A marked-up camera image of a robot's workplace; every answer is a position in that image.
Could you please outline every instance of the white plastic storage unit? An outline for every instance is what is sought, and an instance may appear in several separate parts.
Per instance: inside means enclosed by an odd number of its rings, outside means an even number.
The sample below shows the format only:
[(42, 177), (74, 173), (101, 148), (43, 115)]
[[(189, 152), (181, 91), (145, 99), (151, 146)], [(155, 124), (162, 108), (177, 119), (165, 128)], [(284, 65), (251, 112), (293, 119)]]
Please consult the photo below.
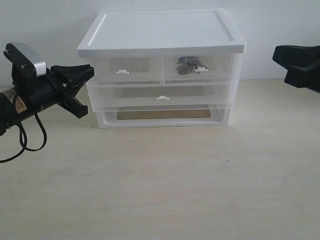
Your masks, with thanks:
[(222, 9), (100, 13), (78, 47), (100, 128), (228, 125), (245, 42)]

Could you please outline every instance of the white drawer pull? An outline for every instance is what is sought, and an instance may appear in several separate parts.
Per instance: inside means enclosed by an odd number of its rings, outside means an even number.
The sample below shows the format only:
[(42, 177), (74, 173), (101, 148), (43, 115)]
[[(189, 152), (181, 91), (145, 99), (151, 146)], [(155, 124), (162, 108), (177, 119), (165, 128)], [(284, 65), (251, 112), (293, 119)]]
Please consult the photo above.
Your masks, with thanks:
[(198, 67), (198, 69), (195, 70), (196, 73), (208, 73), (209, 69), (205, 67)]
[(156, 98), (157, 100), (169, 100), (168, 97), (166, 97), (165, 95), (164, 96), (159, 96)]
[(119, 71), (116, 71), (115, 74), (127, 74), (127, 75), (129, 75), (130, 72), (128, 72), (126, 69), (119, 69)]

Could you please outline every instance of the black cable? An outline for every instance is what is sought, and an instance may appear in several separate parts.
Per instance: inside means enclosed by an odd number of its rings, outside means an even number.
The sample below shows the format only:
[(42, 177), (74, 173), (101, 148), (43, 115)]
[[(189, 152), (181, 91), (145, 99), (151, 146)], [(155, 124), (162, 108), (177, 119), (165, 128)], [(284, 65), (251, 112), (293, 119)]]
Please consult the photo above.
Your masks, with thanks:
[(42, 146), (38, 149), (31, 149), (31, 148), (28, 148), (27, 147), (27, 144), (28, 144), (28, 136), (27, 136), (27, 133), (26, 133), (26, 130), (24, 128), (24, 126), (22, 125), (22, 122), (20, 121), (20, 118), (19, 118), (19, 114), (17, 113), (17, 109), (16, 109), (16, 102), (17, 102), (17, 99), (18, 99), (18, 94), (16, 94), (13, 98), (13, 101), (12, 101), (12, 106), (14, 107), (14, 110), (16, 112), (16, 117), (18, 119), (18, 123), (16, 124), (16, 126), (18, 126), (19, 130), (20, 130), (20, 133), (19, 133), (19, 141), (20, 141), (20, 145), (22, 147), (21, 151), (19, 153), (17, 153), (16, 155), (12, 156), (12, 157), (9, 157), (5, 160), (0, 160), (0, 164), (3, 164), (3, 163), (7, 163), (7, 162), (10, 162), (18, 157), (20, 157), (25, 151), (29, 151), (29, 152), (37, 152), (41, 149), (43, 149), (46, 144), (47, 144), (47, 140), (48, 140), (48, 136), (47, 136), (47, 131), (44, 127), (44, 125), (42, 124), (39, 116), (38, 116), (38, 113), (36, 112), (34, 114), (35, 116), (35, 120), (36, 122), (38, 123), (41, 131), (42, 131), (42, 134), (43, 134), (43, 143), (42, 143)]

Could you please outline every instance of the white lid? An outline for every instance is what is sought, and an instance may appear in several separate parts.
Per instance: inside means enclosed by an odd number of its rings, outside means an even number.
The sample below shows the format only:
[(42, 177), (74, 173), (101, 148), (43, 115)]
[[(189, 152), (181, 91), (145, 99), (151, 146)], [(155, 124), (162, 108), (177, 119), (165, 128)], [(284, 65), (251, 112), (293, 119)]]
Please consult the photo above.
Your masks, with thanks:
[(244, 53), (223, 9), (100, 13), (78, 46), (80, 57)]

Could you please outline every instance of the white wall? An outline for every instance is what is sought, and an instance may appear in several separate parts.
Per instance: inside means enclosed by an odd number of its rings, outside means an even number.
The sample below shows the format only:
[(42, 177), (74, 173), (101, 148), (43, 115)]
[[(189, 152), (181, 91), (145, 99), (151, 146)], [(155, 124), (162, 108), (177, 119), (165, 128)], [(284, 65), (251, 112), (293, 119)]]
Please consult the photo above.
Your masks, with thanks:
[[(77, 46), (98, 12), (206, 8), (225, 8), (246, 40), (242, 79), (284, 77), (272, 61), (277, 45), (320, 45), (319, 0), (0, 0), (0, 49), (24, 42), (48, 66), (77, 65)], [(10, 83), (11, 65), (0, 56), (0, 85)]]

